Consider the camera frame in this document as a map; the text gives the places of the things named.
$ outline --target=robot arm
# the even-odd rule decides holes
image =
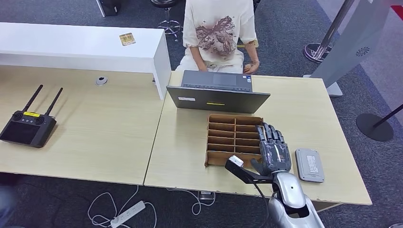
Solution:
[[[269,215],[280,228],[324,228],[312,201],[302,190],[299,180],[292,173],[287,144],[280,131],[263,123],[256,126],[260,138],[261,162],[251,160],[258,174],[244,169],[243,161],[231,156],[225,168],[246,184],[270,183],[273,195],[267,204]]]

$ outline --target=white sticker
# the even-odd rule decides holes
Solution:
[[[196,99],[191,98],[191,97],[178,97],[179,100],[181,101],[196,101]]]
[[[307,155],[307,159],[308,159],[309,171],[319,173],[319,171],[317,170],[315,157]]]

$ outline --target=laptop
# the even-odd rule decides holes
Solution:
[[[247,75],[186,72],[189,73],[187,77],[183,75],[181,87],[166,87],[178,108],[255,113],[270,96],[266,93],[252,92],[251,77]]]

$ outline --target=cardboard divider tray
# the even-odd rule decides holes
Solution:
[[[262,123],[263,118],[256,116],[211,114],[204,165],[224,166],[228,158],[236,155],[244,167],[251,168],[251,159],[261,159],[256,125]]]

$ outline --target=laptop lid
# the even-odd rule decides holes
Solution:
[[[270,94],[198,88],[166,87],[178,108],[255,113]]]

